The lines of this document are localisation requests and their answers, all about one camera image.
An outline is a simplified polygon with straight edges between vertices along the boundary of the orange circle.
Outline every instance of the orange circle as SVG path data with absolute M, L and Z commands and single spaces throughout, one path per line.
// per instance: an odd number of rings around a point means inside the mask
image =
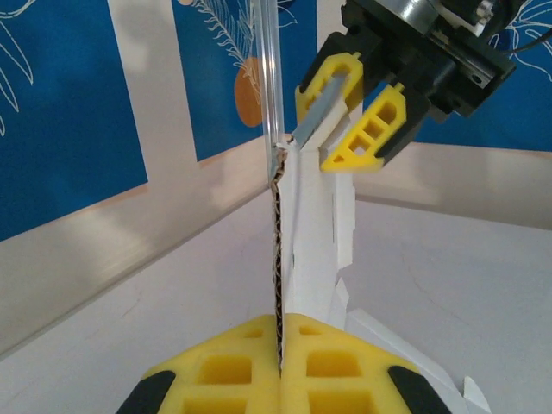
M 247 58 L 234 82 L 234 100 L 241 121 L 250 128 L 262 123 L 259 66 L 257 58 Z

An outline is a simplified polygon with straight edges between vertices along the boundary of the clear acrylic tube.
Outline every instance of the clear acrylic tube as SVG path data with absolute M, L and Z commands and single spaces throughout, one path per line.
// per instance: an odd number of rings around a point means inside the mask
M 278 0 L 252 0 L 263 134 L 267 149 L 268 180 L 272 178 L 273 148 L 284 142 L 284 98 L 279 56 Z

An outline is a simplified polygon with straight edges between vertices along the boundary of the blue poster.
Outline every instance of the blue poster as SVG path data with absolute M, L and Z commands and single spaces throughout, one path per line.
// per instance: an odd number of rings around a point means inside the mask
M 511 50 L 552 27 L 552 2 L 529 0 L 491 45 Z M 443 125 L 426 121 L 422 142 L 552 151 L 552 44 L 511 55 L 517 70 L 472 116 L 452 115 Z
M 147 182 L 107 2 L 0 6 L 0 241 Z
M 279 0 L 285 130 L 317 54 L 316 0 Z M 262 135 L 251 0 L 172 0 L 198 160 Z

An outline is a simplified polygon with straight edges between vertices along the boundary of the yellow foam pad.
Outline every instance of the yellow foam pad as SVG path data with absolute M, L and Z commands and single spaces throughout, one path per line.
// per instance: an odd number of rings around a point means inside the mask
M 159 391 L 157 412 L 410 413 L 387 373 L 397 365 L 417 372 L 409 361 L 314 319 L 286 315 L 280 378 L 275 332 L 274 316 L 258 317 L 149 370 L 144 380 L 173 376 L 168 391 Z

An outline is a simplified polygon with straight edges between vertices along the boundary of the white cardboard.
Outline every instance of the white cardboard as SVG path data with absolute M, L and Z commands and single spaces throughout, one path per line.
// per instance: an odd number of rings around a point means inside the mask
M 320 171 L 319 148 L 339 140 L 348 124 L 338 99 L 303 149 L 290 147 L 279 186 L 285 312 L 320 321 L 330 318 L 338 271 L 352 262 L 355 200 L 351 174 Z
M 347 323 L 348 292 L 343 279 L 339 279 L 331 298 L 331 307 L 327 324 L 345 330 Z
M 468 402 L 470 412 L 491 412 L 491 407 L 487 402 L 483 391 L 475 384 L 475 381 L 471 377 L 464 379 L 464 398 Z
M 416 361 L 421 369 L 431 373 L 446 386 L 455 388 L 454 381 L 444 369 L 400 336 L 390 331 L 385 325 L 368 315 L 364 310 L 353 310 L 348 314 L 347 331 L 350 329 L 365 336 L 370 336 L 370 342 L 374 345 L 388 349 L 409 361 Z

